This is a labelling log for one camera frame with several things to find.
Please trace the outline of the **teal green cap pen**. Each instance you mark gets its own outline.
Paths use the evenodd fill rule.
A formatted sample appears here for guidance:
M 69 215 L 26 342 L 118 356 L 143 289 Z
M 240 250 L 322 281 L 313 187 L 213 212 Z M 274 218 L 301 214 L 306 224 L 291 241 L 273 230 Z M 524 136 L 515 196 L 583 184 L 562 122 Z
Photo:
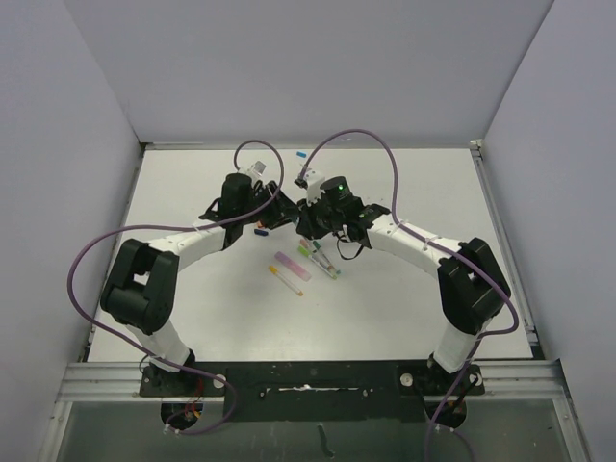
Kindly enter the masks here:
M 325 252 L 323 251 L 323 249 L 321 247 L 321 244 L 318 241 L 312 241 L 312 244 L 313 244 L 315 250 L 317 251 L 318 255 L 320 256 L 320 258 L 327 265 L 328 270 L 332 274 L 339 275 L 341 272 L 333 265 L 333 263 L 331 262 L 329 257 L 325 254 Z

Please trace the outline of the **pink orange cap pen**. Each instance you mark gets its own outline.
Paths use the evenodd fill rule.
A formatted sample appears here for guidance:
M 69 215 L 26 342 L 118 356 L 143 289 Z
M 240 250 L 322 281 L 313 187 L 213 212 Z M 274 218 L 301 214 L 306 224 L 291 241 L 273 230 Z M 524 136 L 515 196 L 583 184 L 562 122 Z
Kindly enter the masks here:
M 317 248 L 309 243 L 308 241 L 306 241 L 304 238 L 301 238 L 299 240 L 300 245 L 309 252 L 309 254 L 326 270 L 328 271 L 332 271 L 333 267 L 331 264 L 327 263 L 325 261 L 325 258 L 323 256 L 321 256 L 321 254 L 319 253 L 319 251 L 317 250 Z

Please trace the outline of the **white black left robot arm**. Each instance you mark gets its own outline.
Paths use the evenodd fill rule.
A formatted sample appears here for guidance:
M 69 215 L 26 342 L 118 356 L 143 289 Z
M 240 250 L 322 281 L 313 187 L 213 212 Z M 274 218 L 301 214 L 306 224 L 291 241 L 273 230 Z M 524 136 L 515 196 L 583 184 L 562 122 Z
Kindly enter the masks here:
M 193 229 L 150 242 L 129 239 L 119 249 L 101 308 L 148 350 L 152 364 L 164 370 L 162 384 L 176 396 L 190 392 L 196 381 L 192 351 L 170 320 L 179 272 L 230 247 L 249 224 L 275 229 L 295 220 L 297 205 L 276 189 L 275 182 L 265 184 L 257 173 L 230 173 L 220 197 Z

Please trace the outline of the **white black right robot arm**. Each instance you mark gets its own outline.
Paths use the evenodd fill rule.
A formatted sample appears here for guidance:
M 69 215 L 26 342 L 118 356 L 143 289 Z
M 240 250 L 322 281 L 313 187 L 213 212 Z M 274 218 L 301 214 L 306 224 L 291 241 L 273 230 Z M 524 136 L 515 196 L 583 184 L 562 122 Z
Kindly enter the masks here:
M 343 176 L 326 179 L 309 170 L 295 184 L 305 190 L 298 202 L 298 234 L 309 240 L 333 234 L 399 257 L 435 278 L 447 326 L 432 353 L 436 364 L 428 380 L 442 394 L 460 386 L 475 342 L 511 295 L 490 246 L 479 238 L 441 237 L 395 218 L 382 205 L 365 204 Z

